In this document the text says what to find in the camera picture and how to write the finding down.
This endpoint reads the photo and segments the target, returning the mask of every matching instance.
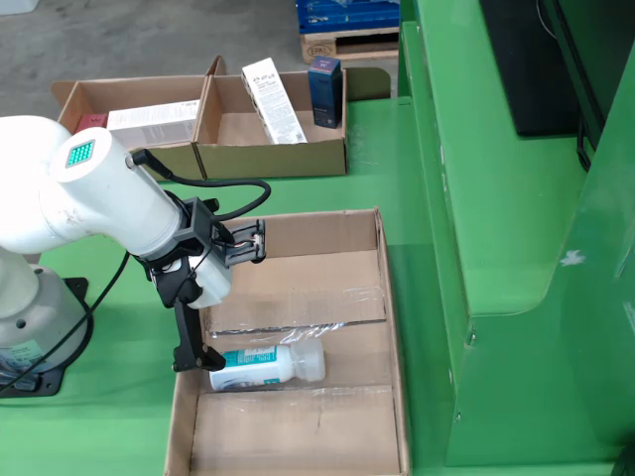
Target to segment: white cardboard box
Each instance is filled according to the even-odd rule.
[[[200,100],[110,111],[107,129],[126,149],[188,142]]]
[[[307,142],[271,58],[243,67],[242,79],[271,144]]]

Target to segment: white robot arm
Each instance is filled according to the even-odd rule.
[[[41,253],[94,234],[114,238],[177,312],[175,370],[218,370],[224,361],[202,345],[192,310],[229,294],[231,266],[264,259],[264,222],[227,230],[214,215],[217,206],[168,196],[138,163],[105,129],[71,136],[49,119],[0,118],[0,247]],[[266,199],[269,186],[254,184],[264,184]]]

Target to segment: blue crate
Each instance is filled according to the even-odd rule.
[[[300,33],[399,26],[399,4],[376,0],[297,0]]]

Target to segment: cable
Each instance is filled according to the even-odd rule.
[[[53,354],[55,354],[58,349],[60,349],[60,347],[62,347],[64,345],[64,343],[70,339],[70,337],[75,334],[75,332],[81,327],[82,324],[84,324],[91,316],[92,314],[95,312],[95,310],[97,309],[97,307],[101,304],[101,302],[104,300],[104,298],[106,297],[106,295],[110,292],[110,290],[112,289],[113,286],[115,286],[115,283],[117,282],[117,280],[119,279],[119,277],[121,276],[121,274],[123,273],[124,268],[126,267],[126,264],[128,263],[128,259],[130,258],[130,253],[128,253],[126,251],[126,254],[123,256],[123,260],[121,261],[121,264],[119,265],[119,268],[117,269],[117,272],[114,274],[114,276],[110,279],[110,282],[108,283],[108,286],[106,286],[104,288],[104,290],[101,292],[101,294],[99,295],[99,297],[97,298],[97,300],[94,302],[94,304],[90,307],[90,309],[86,312],[86,314],[77,322],[76,325],[74,325],[72,327],[72,329],[62,338],[60,339],[60,341],[54,345],[51,350],[49,350],[49,352],[47,352],[46,354],[44,354],[42,357],[40,357],[40,359],[38,359],[38,361],[34,364],[31,365],[31,367],[29,367],[27,370],[25,370],[24,372],[22,372],[20,375],[18,375],[16,378],[14,378],[11,382],[9,382],[7,385],[3,386],[2,388],[0,388],[0,394],[6,392],[7,390],[9,390],[11,387],[13,387],[15,384],[17,384],[18,382],[20,382],[22,379],[24,379],[26,376],[28,376],[29,374],[31,374],[36,367],[38,367],[40,364],[42,364],[43,362],[45,362],[49,357],[51,357]]]
[[[549,33],[550,37],[552,37],[554,40],[557,40],[558,38],[556,38],[556,35],[554,35],[554,32],[552,32],[549,28],[547,28],[547,24],[543,20],[543,14],[540,12],[540,0],[536,0],[536,11],[538,12],[538,18],[540,19],[540,23],[543,25],[543,28],[545,29],[545,31]]]
[[[178,176],[172,175],[170,178],[171,181],[175,181],[176,183],[180,183],[182,185],[190,185],[190,186],[200,186],[204,188],[219,188],[223,186],[240,186],[240,185],[253,185],[260,186],[264,189],[262,194],[253,200],[252,202],[242,206],[234,211],[229,213],[224,213],[222,215],[214,215],[213,221],[226,221],[231,220],[233,218],[238,218],[239,216],[244,215],[245,213],[250,212],[251,210],[262,205],[269,195],[271,195],[271,187],[268,183],[263,180],[251,180],[251,179],[235,179],[235,180],[218,180],[218,181],[206,181],[206,180],[192,180],[190,178],[181,178]]]
[[[183,201],[178,198],[174,193],[172,193],[169,190],[163,190],[166,195],[172,199],[172,201],[179,206],[179,208],[181,209],[181,211],[184,213],[184,215],[188,218],[191,219],[191,215],[190,215],[190,211],[188,210],[188,208],[186,207],[186,205],[183,203]]]
[[[253,200],[251,203],[246,204],[238,208],[237,210],[231,211],[229,213],[224,213],[222,215],[213,215],[213,221],[225,221],[231,220],[233,218],[237,218],[239,216],[244,215],[245,213],[250,212],[251,210],[262,205],[267,198],[271,195],[271,187],[268,183],[263,180],[258,179],[232,179],[232,180],[217,180],[217,181],[207,181],[207,180],[195,180],[191,178],[183,178],[179,176],[175,176],[174,173],[168,169],[162,162],[157,159],[150,151],[147,149],[143,149],[141,151],[136,152],[132,156],[133,163],[136,166],[146,165],[161,177],[166,180],[171,180],[176,183],[180,183],[181,185],[189,185],[189,186],[199,186],[203,188],[220,188],[224,186],[241,186],[241,185],[252,185],[259,186],[264,191],[262,194]]]
[[[579,116],[579,121],[577,122],[577,158],[579,159],[579,164],[585,171],[589,171],[591,168],[591,160],[584,149],[584,120],[582,119],[582,115]]]

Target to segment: green surface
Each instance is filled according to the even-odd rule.
[[[417,3],[470,312],[527,310],[585,179],[575,140],[516,134],[478,0]]]
[[[412,453],[420,468],[426,461],[439,465],[453,402],[413,108],[406,98],[353,103],[348,112],[350,175],[271,180],[272,196],[258,212],[379,206],[413,403]],[[170,189],[183,198],[215,195],[221,211],[258,193]],[[43,264],[63,277],[87,276],[93,301],[122,254],[112,240],[92,237],[46,254]],[[60,394],[0,402],[2,474],[161,474],[178,340],[173,312],[162,308],[131,262],[95,317],[92,341],[69,368]]]
[[[635,116],[635,93],[624,86],[627,92],[619,96],[620,119],[609,120],[618,132],[606,136],[613,145],[605,146],[603,139],[594,158],[596,164],[621,156],[614,177],[592,168],[590,181],[584,183],[583,200],[578,202],[586,177],[580,177],[574,150],[566,147],[570,139],[551,139],[552,147],[547,147],[547,140],[521,141],[515,133],[510,135],[513,123],[502,85],[493,74],[495,63],[486,64],[487,58],[493,58],[488,41],[483,41],[486,33],[478,2],[419,0],[415,6],[423,28],[415,22],[402,24],[405,41],[400,58],[407,63],[408,84],[400,83],[400,93],[412,95],[423,145],[422,165],[454,370],[456,398],[445,464],[610,461],[635,424],[627,404],[635,397],[631,384],[633,286],[628,282],[615,286],[615,277],[609,277],[606,268],[596,273],[599,268],[595,265],[576,269],[579,286],[565,286],[563,277],[576,273],[559,260],[581,253],[587,261],[604,260],[617,270],[630,259],[634,208],[631,166],[625,151],[633,149],[626,129]],[[629,86],[635,77],[635,57],[631,61],[631,75],[623,80]],[[452,71],[459,77],[453,77]],[[497,86],[483,80],[487,75],[496,79]],[[474,114],[477,107],[480,112]],[[484,124],[473,122],[475,119]],[[531,168],[506,165],[510,151],[528,159],[524,154],[530,148],[551,154],[553,163],[548,166],[538,161]],[[536,200],[539,184],[553,210]],[[589,216],[591,210],[596,216]],[[568,237],[573,223],[579,242],[592,245],[588,248],[591,256],[579,251],[573,235]],[[615,260],[616,249],[621,251],[621,260]],[[540,256],[545,261],[537,266],[541,263],[533,260]],[[461,265],[457,269],[458,258]],[[500,279],[495,279],[498,272]],[[463,283],[469,316],[461,305]],[[526,288],[518,290],[519,283]],[[515,467],[508,474],[558,474],[559,470],[570,474],[610,472],[607,464]]]

